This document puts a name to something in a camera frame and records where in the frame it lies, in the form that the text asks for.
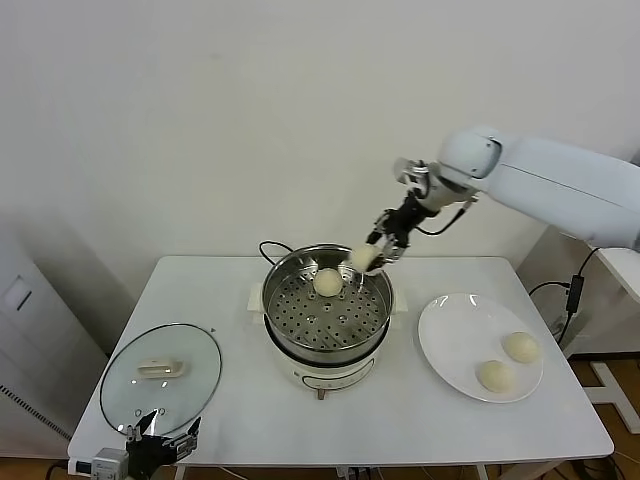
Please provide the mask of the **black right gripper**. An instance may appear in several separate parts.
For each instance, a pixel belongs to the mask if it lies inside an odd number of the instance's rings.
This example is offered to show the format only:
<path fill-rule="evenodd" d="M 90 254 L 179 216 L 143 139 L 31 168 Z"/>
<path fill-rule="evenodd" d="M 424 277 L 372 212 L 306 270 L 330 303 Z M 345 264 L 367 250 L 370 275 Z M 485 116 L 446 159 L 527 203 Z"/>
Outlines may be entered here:
<path fill-rule="evenodd" d="M 398 209 L 383 212 L 374 222 L 368 235 L 368 244 L 377 252 L 372 260 L 372 272 L 382 271 L 404 255 L 409 244 L 409 234 L 426 219 L 426 209 L 415 197 L 406 197 Z"/>

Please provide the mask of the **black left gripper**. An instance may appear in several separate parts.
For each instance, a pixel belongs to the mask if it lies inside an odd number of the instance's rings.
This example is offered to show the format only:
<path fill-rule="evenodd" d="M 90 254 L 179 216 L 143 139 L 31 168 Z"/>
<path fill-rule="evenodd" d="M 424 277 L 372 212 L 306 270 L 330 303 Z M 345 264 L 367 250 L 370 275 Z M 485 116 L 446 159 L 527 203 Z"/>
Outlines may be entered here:
<path fill-rule="evenodd" d="M 151 411 L 126 429 L 126 451 L 129 455 L 127 475 L 135 480 L 148 480 L 163 466 L 173 465 L 176 458 L 186 458 L 198 446 L 201 418 L 198 417 L 185 433 L 169 437 L 144 435 L 155 420 Z"/>

